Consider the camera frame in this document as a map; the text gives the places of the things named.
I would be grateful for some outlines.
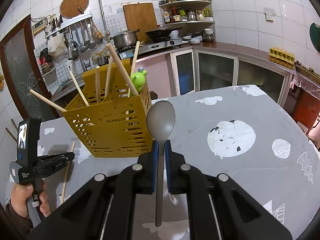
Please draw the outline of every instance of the metal pipe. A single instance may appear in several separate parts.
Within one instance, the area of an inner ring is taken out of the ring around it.
[[[102,22],[103,22],[103,28],[104,28],[105,31],[107,31],[108,28],[107,28],[106,20],[105,20],[105,18],[104,18],[104,11],[103,11],[103,9],[102,9],[101,0],[98,0],[98,2],[99,2],[100,14],[101,14]]]

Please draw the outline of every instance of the pot lid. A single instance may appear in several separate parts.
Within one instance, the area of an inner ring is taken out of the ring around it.
[[[135,30],[135,31],[122,31],[122,32],[117,33],[117,35],[113,36],[113,38],[121,37],[121,36],[130,34],[130,33],[136,33],[136,32],[137,32],[137,30]]]

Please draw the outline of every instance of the small screen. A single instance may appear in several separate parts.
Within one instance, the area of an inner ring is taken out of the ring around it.
[[[26,149],[27,124],[19,126],[18,148]]]

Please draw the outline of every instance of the glass cabinet door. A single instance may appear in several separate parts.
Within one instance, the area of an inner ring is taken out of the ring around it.
[[[283,80],[279,73],[239,60],[237,85],[256,85],[278,102]]]
[[[195,91],[194,67],[192,49],[173,53],[177,95],[185,95]]]
[[[232,86],[236,57],[198,52],[200,91]]]

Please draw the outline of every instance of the cooking pot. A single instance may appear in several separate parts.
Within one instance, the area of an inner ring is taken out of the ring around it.
[[[136,33],[138,33],[139,31],[139,29],[135,31],[123,31],[110,39],[115,42],[115,46],[117,49],[122,49],[127,46],[136,45],[138,41]]]
[[[156,28],[154,30],[146,32],[146,35],[150,39],[156,39],[156,38],[164,38],[170,36],[170,33],[175,30],[180,30],[182,27],[178,28],[170,28],[170,27],[161,27],[161,28]]]

